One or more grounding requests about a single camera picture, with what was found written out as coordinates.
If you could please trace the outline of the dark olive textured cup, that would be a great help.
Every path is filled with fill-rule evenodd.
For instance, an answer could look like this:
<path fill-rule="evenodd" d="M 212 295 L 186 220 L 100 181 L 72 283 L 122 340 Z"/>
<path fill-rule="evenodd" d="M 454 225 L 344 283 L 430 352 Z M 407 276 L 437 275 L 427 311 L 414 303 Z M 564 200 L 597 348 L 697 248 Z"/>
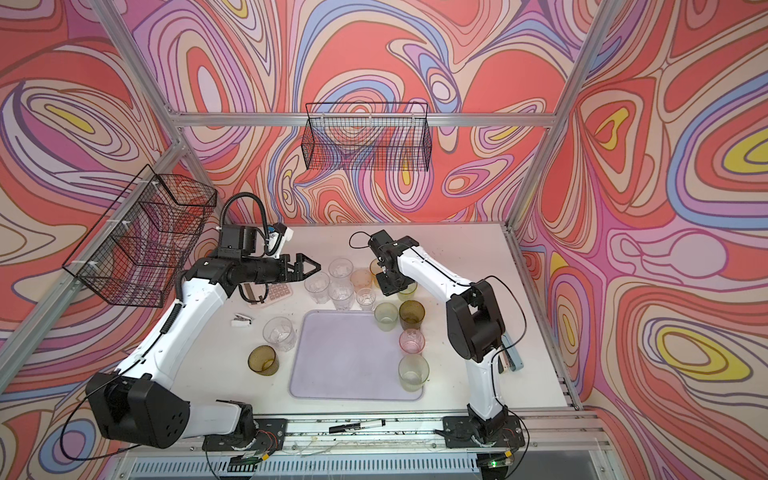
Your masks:
<path fill-rule="evenodd" d="M 425 318 L 425 308 L 416 300 L 404 301 L 398 310 L 401 327 L 404 330 L 419 330 Z"/>

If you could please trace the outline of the pink transparent cup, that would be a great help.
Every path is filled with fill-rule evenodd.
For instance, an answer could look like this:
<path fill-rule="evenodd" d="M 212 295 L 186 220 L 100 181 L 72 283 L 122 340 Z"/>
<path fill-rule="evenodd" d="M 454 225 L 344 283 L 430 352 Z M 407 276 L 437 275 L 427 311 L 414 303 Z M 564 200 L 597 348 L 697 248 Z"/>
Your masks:
<path fill-rule="evenodd" d="M 406 329 L 399 336 L 399 346 L 406 354 L 421 354 L 425 344 L 425 337 L 419 329 Z"/>

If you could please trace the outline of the pale green frosted large cup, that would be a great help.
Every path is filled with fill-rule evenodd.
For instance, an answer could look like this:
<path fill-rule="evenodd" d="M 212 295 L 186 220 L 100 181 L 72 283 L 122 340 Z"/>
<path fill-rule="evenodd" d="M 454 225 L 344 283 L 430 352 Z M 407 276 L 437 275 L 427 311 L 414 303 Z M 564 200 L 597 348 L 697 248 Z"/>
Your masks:
<path fill-rule="evenodd" d="M 407 354 L 398 364 L 398 377 L 401 387 L 408 392 L 420 390 L 430 374 L 427 360 L 418 354 Z"/>

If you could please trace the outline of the bright green cup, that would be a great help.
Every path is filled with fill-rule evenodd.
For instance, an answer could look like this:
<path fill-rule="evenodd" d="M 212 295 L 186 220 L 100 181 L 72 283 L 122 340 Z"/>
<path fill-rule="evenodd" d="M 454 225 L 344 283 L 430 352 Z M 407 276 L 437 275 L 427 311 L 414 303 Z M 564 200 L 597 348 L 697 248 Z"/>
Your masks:
<path fill-rule="evenodd" d="M 414 297 L 414 294 L 418 288 L 418 284 L 416 282 L 411 283 L 408 285 L 405 289 L 399 291 L 397 293 L 398 298 L 401 301 L 407 301 Z"/>

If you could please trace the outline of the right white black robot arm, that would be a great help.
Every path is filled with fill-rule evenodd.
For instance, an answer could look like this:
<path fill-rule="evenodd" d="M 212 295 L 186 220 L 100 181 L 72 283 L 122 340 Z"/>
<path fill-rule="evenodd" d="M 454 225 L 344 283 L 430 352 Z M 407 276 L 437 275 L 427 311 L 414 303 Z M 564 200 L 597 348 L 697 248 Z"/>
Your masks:
<path fill-rule="evenodd" d="M 448 340 L 466 361 L 469 422 L 475 438 L 488 443 L 508 418 L 496 378 L 506 327 L 493 287 L 448 270 L 410 236 L 395 240 L 380 230 L 369 236 L 368 247 L 381 268 L 376 278 L 384 295 L 416 283 L 444 303 Z"/>

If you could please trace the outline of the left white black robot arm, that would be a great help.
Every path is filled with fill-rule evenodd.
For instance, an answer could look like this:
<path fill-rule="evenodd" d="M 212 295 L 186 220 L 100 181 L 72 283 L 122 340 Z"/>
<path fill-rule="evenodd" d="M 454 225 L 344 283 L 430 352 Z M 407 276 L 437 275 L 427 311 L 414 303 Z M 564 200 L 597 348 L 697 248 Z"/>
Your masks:
<path fill-rule="evenodd" d="M 191 403 L 172 390 L 177 373 L 208 321 L 240 285 L 301 282 L 320 269 L 301 253 L 196 261 L 180 274 L 175 301 L 140 345 L 114 371 L 97 373 L 87 383 L 100 434 L 159 449 L 192 437 L 211 437 L 235 450 L 249 447 L 257 436 L 251 405 Z"/>

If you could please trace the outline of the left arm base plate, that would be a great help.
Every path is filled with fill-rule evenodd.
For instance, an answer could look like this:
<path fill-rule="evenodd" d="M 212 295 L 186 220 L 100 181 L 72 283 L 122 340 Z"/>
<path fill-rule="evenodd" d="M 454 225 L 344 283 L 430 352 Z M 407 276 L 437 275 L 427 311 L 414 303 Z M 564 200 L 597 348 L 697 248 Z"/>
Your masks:
<path fill-rule="evenodd" d="M 205 452 L 256 452 L 272 454 L 283 449 L 288 421 L 285 418 L 256 418 L 252 426 L 237 427 L 234 433 L 206 435 Z"/>

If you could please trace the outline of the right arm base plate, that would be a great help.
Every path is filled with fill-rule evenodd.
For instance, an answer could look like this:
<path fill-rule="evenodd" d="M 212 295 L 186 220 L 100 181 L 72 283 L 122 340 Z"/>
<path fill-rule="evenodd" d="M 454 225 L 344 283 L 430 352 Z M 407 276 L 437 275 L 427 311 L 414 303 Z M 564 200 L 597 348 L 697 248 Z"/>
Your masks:
<path fill-rule="evenodd" d="M 526 445 L 520 419 L 511 413 L 487 422 L 469 415 L 445 416 L 435 430 L 449 449 L 505 448 L 516 451 Z"/>

